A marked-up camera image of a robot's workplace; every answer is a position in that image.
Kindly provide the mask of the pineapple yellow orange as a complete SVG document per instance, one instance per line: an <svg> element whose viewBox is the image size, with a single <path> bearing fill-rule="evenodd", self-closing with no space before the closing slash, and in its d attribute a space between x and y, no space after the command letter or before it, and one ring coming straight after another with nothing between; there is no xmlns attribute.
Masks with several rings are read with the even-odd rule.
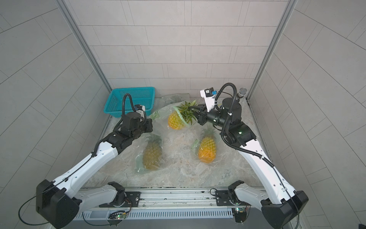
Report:
<svg viewBox="0 0 366 229"><path fill-rule="evenodd" d="M193 110L189 107L196 106L197 102L183 102L179 106L173 108L173 112L168 117L168 126L174 130L182 130L192 125L197 118Z"/></svg>

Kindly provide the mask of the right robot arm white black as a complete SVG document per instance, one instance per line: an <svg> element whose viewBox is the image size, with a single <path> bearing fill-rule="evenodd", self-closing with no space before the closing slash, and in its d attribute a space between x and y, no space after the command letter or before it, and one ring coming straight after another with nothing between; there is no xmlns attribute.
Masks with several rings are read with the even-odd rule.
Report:
<svg viewBox="0 0 366 229"><path fill-rule="evenodd" d="M228 187L228 198L232 204L246 203L259 209L274 229L281 229L299 217L309 201L308 196L304 191L295 190L275 168L256 135L241 120L240 105L236 105L231 113L224 107L221 111L208 111L205 105L191 106L189 110L200 125L209 122L222 128L220 136L223 142L246 159L264 187L260 191L241 180L234 182Z"/></svg>

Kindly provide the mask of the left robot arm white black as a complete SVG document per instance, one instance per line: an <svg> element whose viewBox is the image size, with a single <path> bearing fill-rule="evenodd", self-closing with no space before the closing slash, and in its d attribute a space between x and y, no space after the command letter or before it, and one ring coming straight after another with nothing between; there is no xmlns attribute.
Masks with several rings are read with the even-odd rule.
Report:
<svg viewBox="0 0 366 229"><path fill-rule="evenodd" d="M153 121L141 120L139 113L128 113L122 124L96 144L96 149L54 181L44 180L36 188L36 211L54 228L68 225L78 214L103 204L120 207L128 201L125 188L116 183L81 191L100 168L121 154L143 133L151 133Z"/></svg>

